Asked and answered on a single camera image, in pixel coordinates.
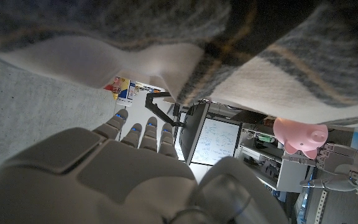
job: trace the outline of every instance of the plaid blanket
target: plaid blanket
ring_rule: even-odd
[[[0,1],[0,60],[117,76],[306,123],[358,123],[358,1]]]

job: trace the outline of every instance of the robotic arm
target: robotic arm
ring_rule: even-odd
[[[177,158],[172,126],[134,124],[128,112],[94,131],[73,128],[8,159],[0,167],[0,223],[288,223],[278,202],[233,157],[198,185]]]
[[[283,159],[315,166],[332,174],[327,179],[304,180],[304,187],[328,188],[338,191],[356,190],[358,194],[358,151],[338,144],[325,144],[315,160],[287,156]]]

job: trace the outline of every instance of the robot finger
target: robot finger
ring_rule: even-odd
[[[157,119],[150,117],[147,121],[139,149],[149,149],[157,152]]]
[[[106,138],[115,139],[122,126],[125,124],[127,118],[128,111],[121,109],[108,122],[100,125],[93,131]]]
[[[142,125],[136,123],[131,127],[131,130],[128,132],[127,136],[125,136],[121,140],[121,142],[127,144],[128,146],[137,148],[137,146],[139,145],[139,138],[141,133],[142,133]]]

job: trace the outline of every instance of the pink toy pig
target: pink toy pig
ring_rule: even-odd
[[[284,144],[287,153],[294,154],[301,150],[310,159],[316,158],[317,148],[322,146],[328,137],[325,125],[304,124],[283,118],[274,121],[273,132],[277,140]]]

